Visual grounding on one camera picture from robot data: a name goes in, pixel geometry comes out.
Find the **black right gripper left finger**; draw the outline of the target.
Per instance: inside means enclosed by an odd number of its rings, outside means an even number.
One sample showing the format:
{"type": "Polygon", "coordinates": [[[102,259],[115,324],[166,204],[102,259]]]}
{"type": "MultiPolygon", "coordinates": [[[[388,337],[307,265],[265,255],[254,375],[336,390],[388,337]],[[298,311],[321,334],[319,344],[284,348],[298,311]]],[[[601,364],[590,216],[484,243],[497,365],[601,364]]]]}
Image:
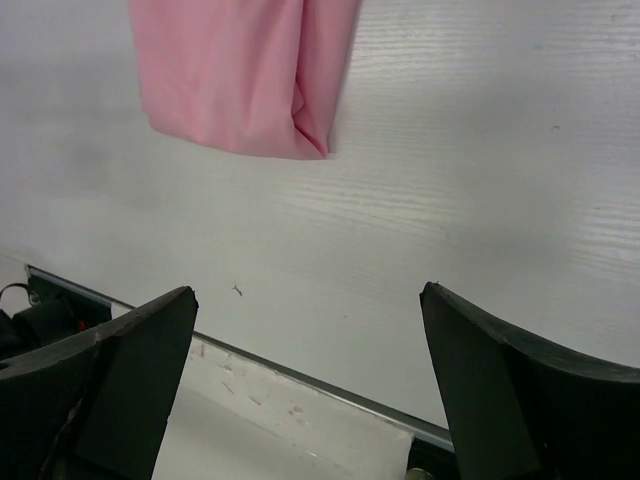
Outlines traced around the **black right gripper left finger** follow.
{"type": "Polygon", "coordinates": [[[197,311],[180,287],[1,359],[2,478],[151,478],[197,311]]]}

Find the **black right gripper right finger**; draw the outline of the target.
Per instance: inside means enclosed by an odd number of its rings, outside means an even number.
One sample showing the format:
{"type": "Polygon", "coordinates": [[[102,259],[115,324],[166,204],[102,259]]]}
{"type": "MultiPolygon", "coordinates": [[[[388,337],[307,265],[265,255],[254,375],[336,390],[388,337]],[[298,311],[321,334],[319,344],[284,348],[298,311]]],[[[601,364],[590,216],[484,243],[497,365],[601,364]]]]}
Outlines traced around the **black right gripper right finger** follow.
{"type": "Polygon", "coordinates": [[[462,478],[638,478],[638,369],[556,344],[437,283],[420,303],[462,478]]]}

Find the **pink t shirt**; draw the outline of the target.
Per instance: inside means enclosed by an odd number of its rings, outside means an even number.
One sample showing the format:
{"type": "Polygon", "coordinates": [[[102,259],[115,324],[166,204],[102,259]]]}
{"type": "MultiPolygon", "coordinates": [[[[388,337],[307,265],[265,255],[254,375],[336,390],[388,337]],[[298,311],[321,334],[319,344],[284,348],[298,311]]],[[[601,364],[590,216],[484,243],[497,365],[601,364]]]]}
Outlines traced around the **pink t shirt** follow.
{"type": "Polygon", "coordinates": [[[326,158],[358,10],[347,0],[130,2],[150,126],[234,154],[326,158]]]}

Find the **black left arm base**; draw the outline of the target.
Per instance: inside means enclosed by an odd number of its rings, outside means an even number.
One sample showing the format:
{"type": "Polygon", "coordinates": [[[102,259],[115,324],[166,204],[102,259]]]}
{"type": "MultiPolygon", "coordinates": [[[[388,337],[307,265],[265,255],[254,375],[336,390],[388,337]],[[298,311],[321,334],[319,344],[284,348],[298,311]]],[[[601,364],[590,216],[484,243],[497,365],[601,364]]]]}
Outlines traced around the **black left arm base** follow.
{"type": "Polygon", "coordinates": [[[111,304],[49,280],[30,277],[1,289],[20,289],[29,307],[13,315],[1,310],[1,359],[9,359],[81,333],[112,319],[111,304]]]}

